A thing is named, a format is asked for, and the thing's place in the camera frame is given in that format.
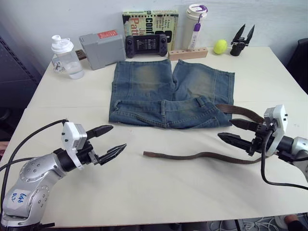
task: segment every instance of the gray box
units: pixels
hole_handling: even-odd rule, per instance
[[[92,70],[125,60],[124,39],[115,30],[83,35],[79,41]]]

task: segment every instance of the wooden stand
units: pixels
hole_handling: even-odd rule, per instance
[[[168,51],[168,59],[178,60],[178,59],[196,59],[204,58],[207,55],[207,48],[200,47],[195,48],[192,51],[190,50],[177,50],[177,51]]]

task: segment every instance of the white bottle cap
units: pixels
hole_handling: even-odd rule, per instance
[[[205,19],[207,12],[208,10],[206,6],[202,4],[192,4],[188,7],[186,15],[190,19],[198,20],[201,14],[202,14],[201,19]]]
[[[56,54],[62,54],[66,52],[71,52],[74,48],[73,43],[69,38],[61,39],[60,35],[52,36],[51,50]]]

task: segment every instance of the table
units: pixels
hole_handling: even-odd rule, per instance
[[[163,60],[136,56],[134,61]],[[268,47],[247,47],[238,57],[215,55],[185,60],[235,72],[234,104],[263,115],[266,108],[283,103],[289,114],[287,136],[308,137],[308,96],[301,90]],[[55,74],[49,65],[14,133],[1,164],[30,132],[54,120],[68,118],[91,129],[108,124],[111,83],[115,64],[92,71],[82,61],[85,76],[71,80]],[[31,139],[16,158],[48,154],[62,147],[61,126]],[[239,128],[161,129],[115,124],[114,129],[91,143],[98,154],[127,143],[116,159],[104,166],[74,170],[52,189],[42,223],[58,227],[108,226],[194,222],[253,218],[307,212],[308,192],[263,182],[260,163],[237,165],[210,158],[172,161],[142,156],[143,151],[189,155],[202,151],[256,159],[217,137],[230,132],[251,140],[252,132]],[[23,164],[11,168],[13,186]],[[267,159],[267,178],[275,182],[308,185],[302,172],[276,156]]]

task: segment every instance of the white wall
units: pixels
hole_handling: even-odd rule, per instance
[[[307,0],[208,0],[205,30],[199,46],[218,39],[232,40],[246,23],[246,37],[256,25],[250,46],[270,46],[282,63],[292,55],[297,40],[308,37]],[[195,0],[0,0],[0,22],[14,36],[39,72],[51,60],[51,36],[71,38],[81,48],[80,35],[117,29],[123,32],[121,12],[126,10],[178,9],[176,47],[183,33],[185,8]]]

